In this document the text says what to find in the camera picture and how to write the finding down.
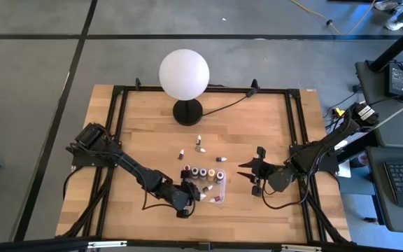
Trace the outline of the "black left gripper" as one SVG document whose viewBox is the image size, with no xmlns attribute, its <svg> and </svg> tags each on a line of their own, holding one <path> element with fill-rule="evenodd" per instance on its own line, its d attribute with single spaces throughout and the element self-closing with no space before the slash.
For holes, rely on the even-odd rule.
<svg viewBox="0 0 403 252">
<path fill-rule="evenodd" d="M 188 203 L 193 201 L 199 202 L 201 199 L 197 184 L 191 180 L 183 181 L 180 185 L 172 184 L 170 186 L 170 204 L 176 210 L 183 210 Z"/>
</svg>

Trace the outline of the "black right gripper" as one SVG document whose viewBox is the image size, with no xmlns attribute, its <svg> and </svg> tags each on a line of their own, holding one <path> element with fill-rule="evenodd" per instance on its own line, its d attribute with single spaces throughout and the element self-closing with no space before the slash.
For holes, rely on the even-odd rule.
<svg viewBox="0 0 403 252">
<path fill-rule="evenodd" d="M 237 173 L 249 179 L 251 183 L 256 183 L 257 177 L 264 179 L 274 191 L 283 192 L 292 183 L 295 172 L 287 166 L 265 162 L 265 154 L 266 150 L 258 146 L 257 157 L 254 157 L 249 162 L 239 164 L 239 167 L 253 168 L 254 174 L 247 174 L 241 171 Z"/>
</svg>

